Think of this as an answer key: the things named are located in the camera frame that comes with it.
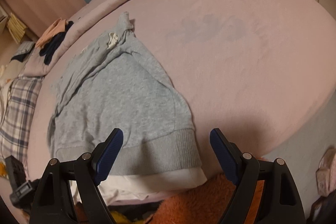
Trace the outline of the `grey sweatshirt with white lining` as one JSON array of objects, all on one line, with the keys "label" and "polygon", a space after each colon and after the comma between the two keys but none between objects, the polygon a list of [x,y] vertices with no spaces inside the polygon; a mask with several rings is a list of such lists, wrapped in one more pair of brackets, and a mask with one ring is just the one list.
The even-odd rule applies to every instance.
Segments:
[{"label": "grey sweatshirt with white lining", "polygon": [[99,190],[108,205],[158,201],[206,182],[190,108],[127,12],[76,55],[54,85],[52,157],[77,159],[119,128],[123,145]]}]

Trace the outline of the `plaid pillow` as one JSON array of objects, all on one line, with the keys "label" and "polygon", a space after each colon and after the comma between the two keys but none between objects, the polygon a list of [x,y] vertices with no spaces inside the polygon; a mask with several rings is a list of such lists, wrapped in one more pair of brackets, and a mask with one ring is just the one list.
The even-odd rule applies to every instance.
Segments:
[{"label": "plaid pillow", "polygon": [[30,129],[43,79],[19,77],[1,88],[1,161],[9,156],[27,168]]}]

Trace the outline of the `white plush toy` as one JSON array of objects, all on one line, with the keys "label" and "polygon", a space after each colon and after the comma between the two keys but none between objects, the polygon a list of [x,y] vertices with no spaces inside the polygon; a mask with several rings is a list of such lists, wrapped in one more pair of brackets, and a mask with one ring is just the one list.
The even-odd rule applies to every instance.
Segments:
[{"label": "white plush toy", "polygon": [[1,66],[1,97],[7,96],[10,85],[13,82],[13,76],[8,67],[8,65]]}]

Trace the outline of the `dark navy garment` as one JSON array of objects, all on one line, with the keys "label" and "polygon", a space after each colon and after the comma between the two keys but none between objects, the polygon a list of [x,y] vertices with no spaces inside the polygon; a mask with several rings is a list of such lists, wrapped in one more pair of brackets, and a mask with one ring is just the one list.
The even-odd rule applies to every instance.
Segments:
[{"label": "dark navy garment", "polygon": [[58,34],[55,34],[54,36],[52,36],[50,41],[46,43],[42,47],[42,49],[39,51],[39,55],[45,57],[44,58],[45,65],[49,65],[51,63],[52,56],[54,55],[55,51],[58,49],[60,44],[63,42],[66,36],[66,33],[72,27],[73,24],[74,22],[72,21],[66,22],[65,30],[63,32],[59,32]]}]

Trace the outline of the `grey folded garment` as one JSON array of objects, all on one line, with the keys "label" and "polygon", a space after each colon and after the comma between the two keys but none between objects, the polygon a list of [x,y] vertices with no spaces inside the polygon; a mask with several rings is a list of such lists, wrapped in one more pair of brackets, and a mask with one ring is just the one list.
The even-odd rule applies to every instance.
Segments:
[{"label": "grey folded garment", "polygon": [[14,53],[11,60],[16,60],[23,62],[25,58],[31,53],[34,49],[35,43],[33,41],[24,41],[20,44],[18,50]]}]

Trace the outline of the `pink bed sheet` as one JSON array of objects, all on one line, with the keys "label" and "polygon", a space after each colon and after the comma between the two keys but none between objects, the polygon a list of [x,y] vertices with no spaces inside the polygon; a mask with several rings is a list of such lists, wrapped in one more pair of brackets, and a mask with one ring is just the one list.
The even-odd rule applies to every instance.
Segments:
[{"label": "pink bed sheet", "polygon": [[283,158],[308,208],[318,163],[335,144],[335,20],[315,0],[129,0],[79,26],[39,93],[29,176],[40,177],[50,159],[53,84],[124,11],[189,104],[206,176],[221,170],[209,144],[218,127],[244,152]]}]

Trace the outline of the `stack of yellowish books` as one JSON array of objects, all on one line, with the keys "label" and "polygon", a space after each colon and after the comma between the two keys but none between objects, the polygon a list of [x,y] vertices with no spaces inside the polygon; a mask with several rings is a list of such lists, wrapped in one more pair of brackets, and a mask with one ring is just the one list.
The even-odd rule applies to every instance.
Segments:
[{"label": "stack of yellowish books", "polygon": [[9,15],[6,26],[13,40],[17,44],[20,44],[22,42],[23,37],[25,36],[27,26],[12,12]]}]

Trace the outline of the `peach garment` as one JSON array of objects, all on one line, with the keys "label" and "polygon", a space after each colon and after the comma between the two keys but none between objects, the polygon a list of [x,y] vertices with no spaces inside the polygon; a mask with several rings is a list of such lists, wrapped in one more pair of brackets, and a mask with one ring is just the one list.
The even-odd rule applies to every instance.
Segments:
[{"label": "peach garment", "polygon": [[35,48],[43,48],[55,35],[66,30],[68,21],[66,19],[56,19],[35,43]]}]

